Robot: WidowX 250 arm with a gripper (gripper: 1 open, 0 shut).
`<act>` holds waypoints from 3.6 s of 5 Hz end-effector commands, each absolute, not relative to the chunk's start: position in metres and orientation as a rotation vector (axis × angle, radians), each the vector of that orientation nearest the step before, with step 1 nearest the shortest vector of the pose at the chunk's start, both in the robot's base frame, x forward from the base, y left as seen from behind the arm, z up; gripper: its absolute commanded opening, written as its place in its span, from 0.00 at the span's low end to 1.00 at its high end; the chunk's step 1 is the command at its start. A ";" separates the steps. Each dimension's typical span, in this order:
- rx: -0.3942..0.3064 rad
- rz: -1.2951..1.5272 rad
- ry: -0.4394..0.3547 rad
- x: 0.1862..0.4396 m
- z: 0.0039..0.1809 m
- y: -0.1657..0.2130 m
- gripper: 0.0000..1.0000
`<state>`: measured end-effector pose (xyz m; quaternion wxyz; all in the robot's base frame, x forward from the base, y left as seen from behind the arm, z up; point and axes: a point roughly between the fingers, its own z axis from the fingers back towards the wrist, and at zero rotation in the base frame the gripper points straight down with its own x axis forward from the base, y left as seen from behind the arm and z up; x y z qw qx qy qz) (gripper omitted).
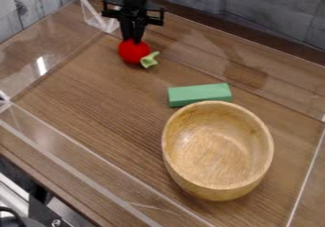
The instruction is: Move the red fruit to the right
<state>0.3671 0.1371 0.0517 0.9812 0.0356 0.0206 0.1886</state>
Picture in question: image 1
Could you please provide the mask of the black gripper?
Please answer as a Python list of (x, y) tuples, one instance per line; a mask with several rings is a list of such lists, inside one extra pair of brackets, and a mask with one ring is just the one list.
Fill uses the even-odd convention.
[(164, 8), (149, 0), (101, 0), (101, 15), (119, 21), (123, 40), (140, 42), (147, 25), (161, 26)]

